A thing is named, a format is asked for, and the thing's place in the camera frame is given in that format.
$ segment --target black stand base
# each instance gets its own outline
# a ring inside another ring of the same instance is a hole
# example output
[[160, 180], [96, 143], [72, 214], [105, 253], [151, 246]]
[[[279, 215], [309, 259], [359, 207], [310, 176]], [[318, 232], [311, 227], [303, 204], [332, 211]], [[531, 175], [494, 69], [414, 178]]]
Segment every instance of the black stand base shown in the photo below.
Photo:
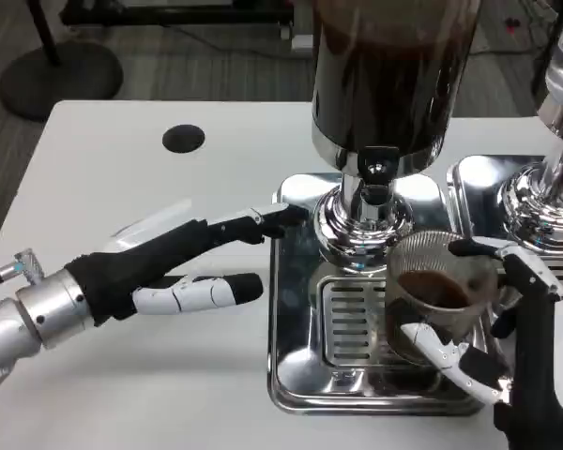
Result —
[[53, 66], [42, 49], [14, 60], [0, 78], [0, 99], [11, 113], [43, 122], [60, 100], [101, 100], [116, 95], [123, 69], [108, 49], [86, 42], [56, 45]]

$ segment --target metal cup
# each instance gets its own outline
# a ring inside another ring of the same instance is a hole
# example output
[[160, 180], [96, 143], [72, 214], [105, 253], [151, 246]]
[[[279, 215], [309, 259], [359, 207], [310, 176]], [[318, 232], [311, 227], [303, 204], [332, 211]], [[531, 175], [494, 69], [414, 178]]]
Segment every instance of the metal cup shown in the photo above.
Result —
[[[454, 342], [462, 341], [487, 306], [499, 295], [498, 275], [493, 261], [484, 256], [456, 257], [449, 252], [450, 242], [461, 239], [451, 232], [416, 232], [402, 239], [388, 255], [386, 311], [399, 298], [406, 300], [426, 322], [449, 332]], [[436, 272], [453, 281], [463, 291], [466, 307], [431, 305], [431, 298], [416, 298], [399, 282], [408, 272]], [[427, 366], [427, 361], [400, 329], [399, 318], [386, 314], [388, 344], [407, 361]]]

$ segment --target silver robotic arm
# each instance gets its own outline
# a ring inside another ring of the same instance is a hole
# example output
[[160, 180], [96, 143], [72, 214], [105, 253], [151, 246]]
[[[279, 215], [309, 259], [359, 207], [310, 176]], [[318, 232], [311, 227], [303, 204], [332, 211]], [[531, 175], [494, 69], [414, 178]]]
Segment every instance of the silver robotic arm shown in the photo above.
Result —
[[0, 268], [0, 283], [20, 274], [30, 286], [0, 302], [0, 383], [20, 358], [58, 345], [109, 318], [139, 314], [180, 314], [240, 305], [259, 298], [256, 274], [173, 277], [166, 274], [221, 245], [260, 244], [283, 237], [308, 214], [284, 203], [253, 208], [232, 217], [181, 224], [166, 210], [120, 231], [105, 252], [83, 255], [43, 276], [33, 252], [16, 255]]

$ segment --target black circular hole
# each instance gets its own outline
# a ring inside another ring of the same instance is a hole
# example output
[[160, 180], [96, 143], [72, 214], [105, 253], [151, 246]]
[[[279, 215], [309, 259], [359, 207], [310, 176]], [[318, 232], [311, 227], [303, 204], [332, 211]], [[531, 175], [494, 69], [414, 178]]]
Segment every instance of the black circular hole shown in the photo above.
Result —
[[195, 125], [177, 125], [162, 135], [162, 144], [173, 153], [189, 153], [205, 143], [205, 133]]

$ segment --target chrome base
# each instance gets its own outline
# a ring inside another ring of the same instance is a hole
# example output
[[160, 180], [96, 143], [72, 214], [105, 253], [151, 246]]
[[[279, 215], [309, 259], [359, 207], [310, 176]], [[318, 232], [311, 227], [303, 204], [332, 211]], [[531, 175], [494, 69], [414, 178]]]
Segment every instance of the chrome base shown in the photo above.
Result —
[[[338, 174], [294, 175], [276, 201], [315, 206], [341, 181]], [[423, 175], [397, 180], [414, 230], [450, 230], [435, 182]], [[272, 242], [268, 390], [290, 413], [468, 415], [480, 404], [429, 368], [412, 366], [388, 347], [384, 329], [385, 273], [350, 274], [320, 252], [313, 221]], [[495, 354], [484, 315], [469, 337]]]
[[448, 175], [457, 232], [513, 239], [545, 256], [563, 256], [563, 208], [538, 195], [541, 157], [473, 156]]
[[324, 257], [330, 263], [361, 274], [386, 267], [388, 249], [413, 231], [413, 214], [399, 195], [394, 195], [388, 215], [379, 222], [359, 222], [347, 216], [340, 188], [324, 195], [314, 210], [314, 228]]
[[541, 167], [525, 166], [499, 191], [503, 223], [513, 239], [542, 254], [563, 255], [563, 208], [540, 197]]

